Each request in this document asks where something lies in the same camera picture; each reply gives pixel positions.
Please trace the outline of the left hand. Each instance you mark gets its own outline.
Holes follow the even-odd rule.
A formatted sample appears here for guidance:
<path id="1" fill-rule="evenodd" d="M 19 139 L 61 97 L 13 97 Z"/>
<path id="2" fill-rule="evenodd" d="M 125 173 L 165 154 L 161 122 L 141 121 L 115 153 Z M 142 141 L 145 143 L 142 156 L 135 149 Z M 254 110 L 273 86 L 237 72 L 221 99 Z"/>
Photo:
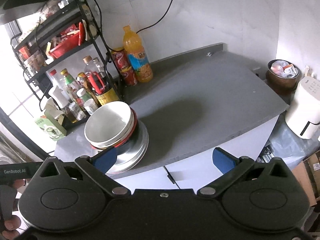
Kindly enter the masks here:
<path id="1" fill-rule="evenodd" d="M 11 187 L 17 190 L 20 187 L 25 186 L 25 184 L 25 179 L 19 179 L 14 181 Z M 6 229 L 3 230 L 1 234 L 5 239 L 15 239 L 20 235 L 20 233 L 17 231 L 17 229 L 21 226 L 21 220 L 18 216 L 12 215 L 9 220 L 4 221 L 4 225 Z"/>

